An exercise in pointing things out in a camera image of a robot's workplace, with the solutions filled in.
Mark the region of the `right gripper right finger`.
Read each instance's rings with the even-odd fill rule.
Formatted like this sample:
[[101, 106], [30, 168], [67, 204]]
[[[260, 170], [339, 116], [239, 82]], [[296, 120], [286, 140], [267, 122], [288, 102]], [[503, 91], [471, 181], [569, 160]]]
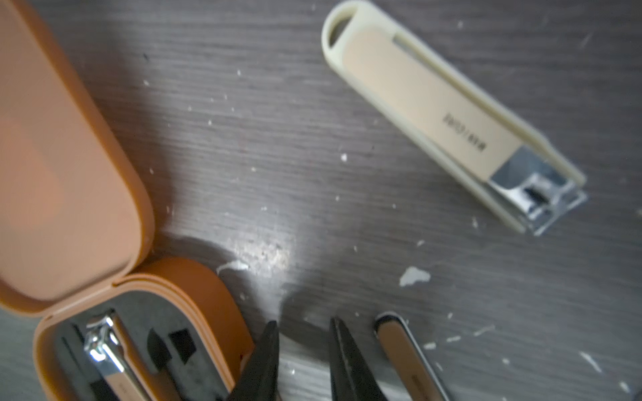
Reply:
[[329, 321], [332, 400], [387, 400], [349, 328], [339, 317]]

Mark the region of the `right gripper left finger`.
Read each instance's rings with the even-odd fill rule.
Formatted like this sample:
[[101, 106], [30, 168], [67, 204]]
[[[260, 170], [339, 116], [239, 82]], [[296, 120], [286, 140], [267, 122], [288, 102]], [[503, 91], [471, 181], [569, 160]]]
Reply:
[[274, 401], [278, 395], [279, 325], [270, 321], [262, 331], [228, 401]]

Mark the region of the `small clipper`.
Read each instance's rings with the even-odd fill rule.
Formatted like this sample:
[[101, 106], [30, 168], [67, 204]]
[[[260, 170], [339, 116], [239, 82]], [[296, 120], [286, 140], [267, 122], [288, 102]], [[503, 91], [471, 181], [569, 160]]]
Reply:
[[376, 317], [373, 327], [386, 357], [412, 400], [452, 400], [406, 321], [399, 314], [383, 312]]

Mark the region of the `brown nail file tool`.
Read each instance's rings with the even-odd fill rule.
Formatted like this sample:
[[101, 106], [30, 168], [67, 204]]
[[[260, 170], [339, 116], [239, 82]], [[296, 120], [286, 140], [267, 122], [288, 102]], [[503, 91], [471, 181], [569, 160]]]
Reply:
[[84, 351], [118, 400], [150, 400], [125, 358], [125, 341], [116, 333], [116, 315], [107, 312], [86, 325]]

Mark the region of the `brown nail clipper case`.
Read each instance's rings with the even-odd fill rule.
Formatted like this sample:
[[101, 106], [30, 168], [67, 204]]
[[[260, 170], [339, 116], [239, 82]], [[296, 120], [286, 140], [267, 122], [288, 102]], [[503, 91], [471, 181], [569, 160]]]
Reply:
[[60, 327], [116, 297], [157, 296], [182, 313], [224, 400], [254, 344], [223, 281], [193, 260], [146, 264], [155, 217], [135, 168], [46, 23], [1, 4], [1, 304], [38, 318], [45, 396], [77, 399], [55, 355]]

